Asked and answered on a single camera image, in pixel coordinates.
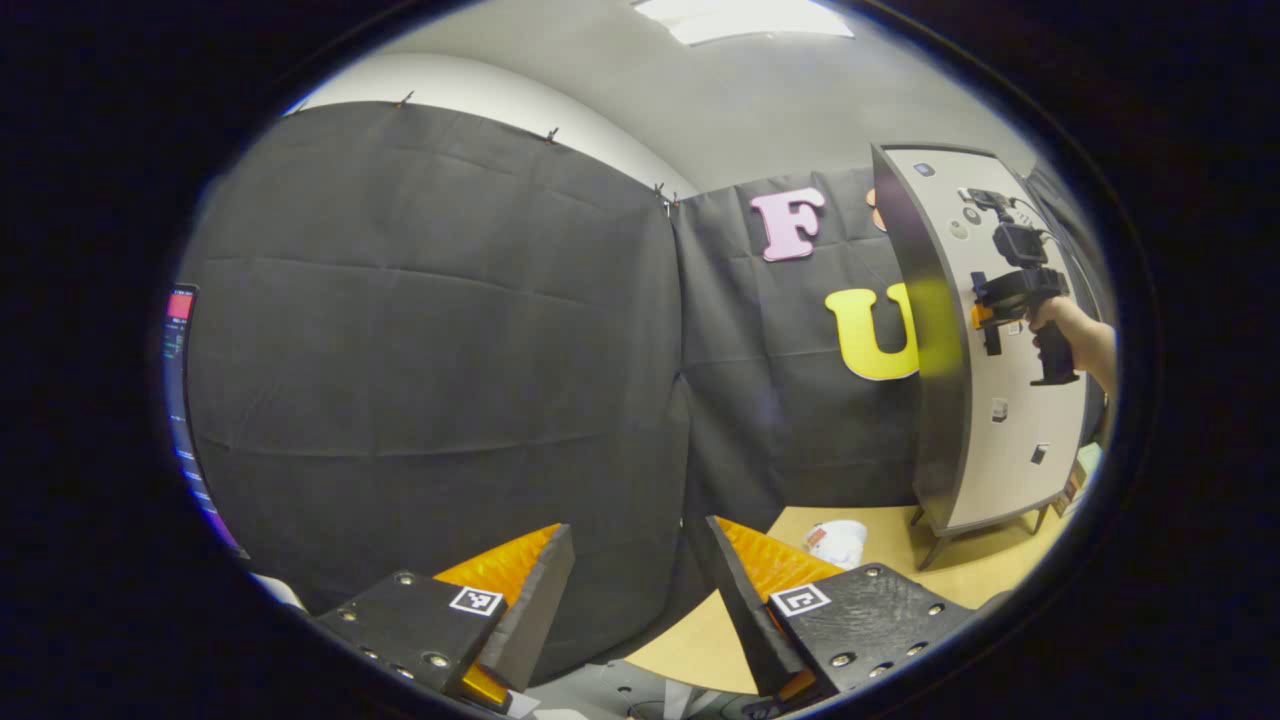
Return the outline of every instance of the pink letter f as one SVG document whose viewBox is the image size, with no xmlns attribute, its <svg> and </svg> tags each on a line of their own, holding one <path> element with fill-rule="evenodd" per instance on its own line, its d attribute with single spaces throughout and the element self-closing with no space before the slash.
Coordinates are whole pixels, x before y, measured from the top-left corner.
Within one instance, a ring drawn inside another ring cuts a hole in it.
<svg viewBox="0 0 1280 720">
<path fill-rule="evenodd" d="M 764 234 L 769 246 L 764 249 L 768 261 L 804 258 L 813 252 L 813 243 L 801 240 L 796 228 L 804 228 L 810 237 L 818 234 L 818 215 L 814 208 L 822 208 L 827 200 L 815 188 L 790 190 L 776 195 L 762 195 L 751 201 L 751 206 L 764 218 Z M 791 205 L 800 205 L 791 211 Z"/>
</svg>

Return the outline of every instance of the white wall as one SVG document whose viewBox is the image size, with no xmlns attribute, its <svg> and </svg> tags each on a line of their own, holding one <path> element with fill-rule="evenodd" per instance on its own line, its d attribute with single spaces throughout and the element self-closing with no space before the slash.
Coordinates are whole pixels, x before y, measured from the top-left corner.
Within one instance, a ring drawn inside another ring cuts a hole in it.
<svg viewBox="0 0 1280 720">
<path fill-rule="evenodd" d="M 305 101 L 306 109 L 365 100 L 398 102 L 410 91 L 410 104 L 483 115 L 538 135 L 558 127 L 556 142 L 648 187 L 664 183 L 662 192 L 668 197 L 672 191 L 681 197 L 698 195 L 666 160 L 599 113 L 525 76 L 476 60 L 426 53 L 375 55 L 334 76 Z"/>
</svg>

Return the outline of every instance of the black handle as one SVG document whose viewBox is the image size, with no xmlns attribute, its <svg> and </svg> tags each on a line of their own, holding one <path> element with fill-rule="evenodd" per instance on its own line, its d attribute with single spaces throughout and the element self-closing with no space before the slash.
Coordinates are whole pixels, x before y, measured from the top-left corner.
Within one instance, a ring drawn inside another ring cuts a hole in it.
<svg viewBox="0 0 1280 720">
<path fill-rule="evenodd" d="M 1080 379 L 1075 374 L 1075 360 L 1071 357 L 1071 346 L 1062 337 L 1062 331 L 1057 329 L 1057 323 L 1050 320 L 1039 331 L 1034 331 L 1041 346 L 1041 365 L 1044 366 L 1044 378 L 1032 380 L 1033 386 L 1065 386 Z"/>
</svg>

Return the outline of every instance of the ceiling light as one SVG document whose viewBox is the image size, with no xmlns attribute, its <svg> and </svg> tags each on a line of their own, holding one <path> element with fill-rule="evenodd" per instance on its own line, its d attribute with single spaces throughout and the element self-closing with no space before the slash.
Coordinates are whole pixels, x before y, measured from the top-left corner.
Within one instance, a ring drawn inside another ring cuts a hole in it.
<svg viewBox="0 0 1280 720">
<path fill-rule="evenodd" d="M 810 0 L 641 0 L 632 6 L 685 45 L 762 32 L 854 36 L 840 15 Z"/>
</svg>

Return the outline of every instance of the white ceiling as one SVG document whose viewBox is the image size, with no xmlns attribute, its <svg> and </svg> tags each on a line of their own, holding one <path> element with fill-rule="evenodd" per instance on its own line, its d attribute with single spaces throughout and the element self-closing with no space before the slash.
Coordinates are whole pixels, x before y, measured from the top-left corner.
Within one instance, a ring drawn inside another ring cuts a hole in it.
<svg viewBox="0 0 1280 720">
<path fill-rule="evenodd" d="M 778 33 L 695 47 L 630 0 L 488 0 L 376 54 L 497 65 L 594 109 L 699 191 L 869 165 L 870 141 L 986 147 L 1015 170 L 1029 141 L 911 42 L 850 15 L 854 38 Z"/>
</svg>

